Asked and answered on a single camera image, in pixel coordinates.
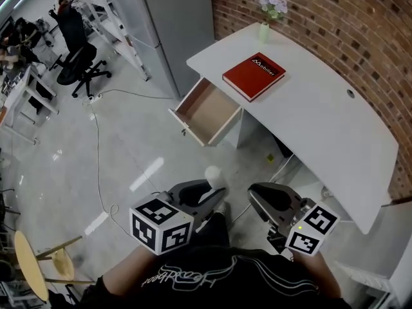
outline white vase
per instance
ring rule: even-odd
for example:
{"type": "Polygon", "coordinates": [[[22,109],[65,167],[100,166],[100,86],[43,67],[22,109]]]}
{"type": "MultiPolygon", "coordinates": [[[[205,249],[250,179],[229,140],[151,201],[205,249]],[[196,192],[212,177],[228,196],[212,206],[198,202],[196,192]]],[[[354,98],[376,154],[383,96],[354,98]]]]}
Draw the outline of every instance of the white vase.
{"type": "Polygon", "coordinates": [[[260,24],[259,41],[265,44],[268,41],[268,36],[269,36],[269,24],[266,22],[260,24]]]}

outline tiled floor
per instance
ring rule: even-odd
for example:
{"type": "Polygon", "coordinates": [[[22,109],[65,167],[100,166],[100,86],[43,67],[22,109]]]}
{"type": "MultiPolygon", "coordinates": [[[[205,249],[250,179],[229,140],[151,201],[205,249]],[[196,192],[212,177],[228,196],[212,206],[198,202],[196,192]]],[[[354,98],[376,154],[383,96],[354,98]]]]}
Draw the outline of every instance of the tiled floor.
{"type": "MultiPolygon", "coordinates": [[[[107,69],[113,72],[113,77],[95,79],[94,93],[122,89],[165,97],[150,82],[140,80],[135,69],[108,46],[97,45],[98,57],[108,60],[107,69]]],[[[53,82],[51,75],[45,77],[53,82]]],[[[58,115],[44,110],[36,117],[31,106],[26,108],[41,126],[29,126],[22,120],[19,123],[24,131],[35,134],[36,145],[13,139],[13,154],[19,162],[14,161],[8,170],[11,180],[6,183],[16,189],[16,198],[9,196],[8,201],[22,212],[16,227],[38,251],[84,234],[85,228],[102,212],[97,190],[97,128],[91,108],[82,105],[85,90],[79,92],[79,98],[71,97],[74,86],[53,86],[58,93],[53,101],[60,109],[58,115]]],[[[111,92],[92,105],[99,126],[102,201],[107,211],[112,204],[119,206],[114,219],[126,230],[127,212],[132,204],[150,192],[203,178],[210,165],[220,167],[227,179],[230,186],[227,201],[234,218],[248,205],[249,185],[269,180],[283,161],[271,134],[263,128],[238,150],[226,141],[217,147],[201,147],[190,136],[181,134],[181,127],[167,111],[177,103],[173,99],[111,92]],[[272,163],[266,158],[269,153],[275,157],[272,163]],[[145,181],[132,192],[130,185],[154,165],[158,169],[149,178],[143,176],[145,181]]],[[[10,153],[10,136],[1,133],[0,141],[3,150],[10,153]]],[[[293,172],[298,163],[292,160],[283,174],[293,172]]],[[[263,248],[274,253],[266,241],[267,231],[267,225],[249,209],[231,227],[230,238],[234,246],[263,248]]],[[[350,235],[350,230],[339,227],[335,233],[336,237],[331,237],[335,243],[325,247],[325,255],[341,282],[345,297],[350,300],[357,285],[333,266],[338,244],[342,246],[342,239],[350,235]]],[[[134,247],[136,242],[107,219],[68,251],[77,263],[78,277],[96,279],[134,247]]],[[[42,266],[47,276],[57,277],[50,263],[42,266]]]]}

